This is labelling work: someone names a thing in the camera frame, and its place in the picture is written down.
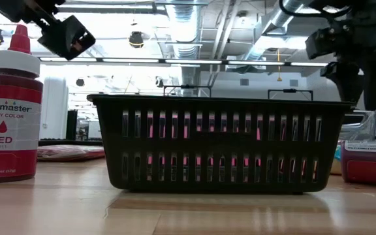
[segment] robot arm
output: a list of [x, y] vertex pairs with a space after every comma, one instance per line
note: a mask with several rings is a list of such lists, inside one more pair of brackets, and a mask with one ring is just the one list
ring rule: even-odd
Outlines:
[[[279, 0], [281, 10], [295, 17], [322, 17], [330, 26], [307, 39], [309, 59], [334, 53], [337, 61], [321, 70], [336, 83], [343, 101], [358, 102], [362, 91], [367, 110], [376, 110], [376, 0], [312, 0], [308, 6], [320, 14], [289, 12]], [[325, 7], [344, 8], [331, 14]]]
[[54, 18], [56, 5], [65, 0], [0, 0], [0, 13], [12, 22], [35, 22], [42, 29], [38, 42], [60, 57], [71, 60], [95, 44], [94, 36], [74, 16]]

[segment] red bottle cap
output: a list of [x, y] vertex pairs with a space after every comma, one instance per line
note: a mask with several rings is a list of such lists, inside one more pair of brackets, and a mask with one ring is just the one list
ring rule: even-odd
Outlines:
[[16, 32], [11, 38], [11, 44], [8, 50], [31, 54], [30, 39], [25, 25], [17, 25]]

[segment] wooden table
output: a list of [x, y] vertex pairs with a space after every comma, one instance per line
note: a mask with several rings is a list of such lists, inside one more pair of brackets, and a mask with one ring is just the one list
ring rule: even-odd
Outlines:
[[165, 195], [113, 188], [104, 160], [37, 172], [0, 183], [0, 235], [376, 234], [376, 187], [337, 176], [302, 196]]

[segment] pink package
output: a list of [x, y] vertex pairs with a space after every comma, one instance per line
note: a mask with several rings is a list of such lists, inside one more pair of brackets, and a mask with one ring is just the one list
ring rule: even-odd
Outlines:
[[342, 142], [341, 168], [346, 182], [376, 184], [376, 141]]

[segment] ceiling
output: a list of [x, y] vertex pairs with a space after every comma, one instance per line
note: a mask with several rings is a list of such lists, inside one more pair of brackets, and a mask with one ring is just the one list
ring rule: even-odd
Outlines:
[[[207, 0], [208, 5], [201, 9], [200, 21], [200, 45], [199, 58], [209, 59], [212, 54], [217, 28], [221, 21], [223, 0]], [[120, 1], [108, 1], [111, 4]], [[77, 1], [67, 1], [68, 4], [77, 4]], [[254, 45], [254, 28], [260, 16], [272, 11], [275, 5], [274, 0], [244, 0], [238, 8], [243, 17], [236, 17], [232, 31], [229, 36], [229, 43], [224, 48], [223, 58], [227, 56], [243, 55]], [[90, 13], [66, 13], [60, 12], [56, 18], [63, 20], [70, 15], [75, 15], [87, 29], [96, 37], [96, 44], [81, 57], [137, 57], [137, 58], [171, 58], [174, 57], [172, 47], [171, 29], [168, 16], [152, 14], [101, 14], [97, 9], [90, 10]], [[16, 25], [0, 15], [0, 29], [3, 30], [4, 43], [0, 50], [7, 49], [10, 36]], [[53, 57], [47, 49], [41, 46], [37, 39], [41, 36], [40, 29], [33, 23], [27, 25], [31, 38], [31, 50], [34, 55]], [[287, 36], [302, 37], [303, 39], [316, 29], [326, 27], [326, 21], [321, 19], [294, 18], [288, 26]], [[134, 49], [128, 43], [132, 31], [144, 33], [145, 45], [141, 49]], [[306, 51], [291, 48], [279, 48], [279, 51], [266, 50], [263, 55], [266, 60], [276, 61], [308, 61]], [[329, 62], [332, 56], [325, 56], [313, 60], [314, 62]], [[275, 72], [277, 67], [267, 67], [262, 72]], [[313, 74], [317, 68], [309, 67], [283, 67], [282, 72], [300, 72], [303, 77]], [[71, 93], [70, 108], [85, 103], [86, 94], [93, 92], [142, 92], [160, 93], [162, 89], [156, 87], [156, 77], [164, 79], [165, 83], [171, 84], [175, 77], [178, 77], [180, 70], [173, 67], [125, 67], [125, 66], [102, 66], [102, 65], [65, 65], [42, 67], [42, 75], [65, 76], [70, 85]], [[78, 87], [75, 84], [77, 78], [85, 78], [86, 85]]]

